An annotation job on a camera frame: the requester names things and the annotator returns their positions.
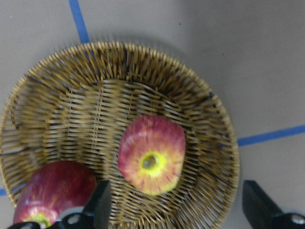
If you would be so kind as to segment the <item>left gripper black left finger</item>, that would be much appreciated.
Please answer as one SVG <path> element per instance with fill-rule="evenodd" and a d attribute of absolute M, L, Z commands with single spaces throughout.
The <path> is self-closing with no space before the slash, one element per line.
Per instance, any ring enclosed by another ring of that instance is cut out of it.
<path fill-rule="evenodd" d="M 111 209 L 111 183 L 109 180 L 101 180 L 82 210 L 86 218 L 84 229 L 106 229 Z"/>

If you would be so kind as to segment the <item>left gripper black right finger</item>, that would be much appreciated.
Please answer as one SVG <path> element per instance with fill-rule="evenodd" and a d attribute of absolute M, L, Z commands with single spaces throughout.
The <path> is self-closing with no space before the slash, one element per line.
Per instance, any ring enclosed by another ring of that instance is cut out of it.
<path fill-rule="evenodd" d="M 273 220 L 283 211 L 254 180 L 244 180 L 242 210 L 254 229 L 271 229 Z"/>

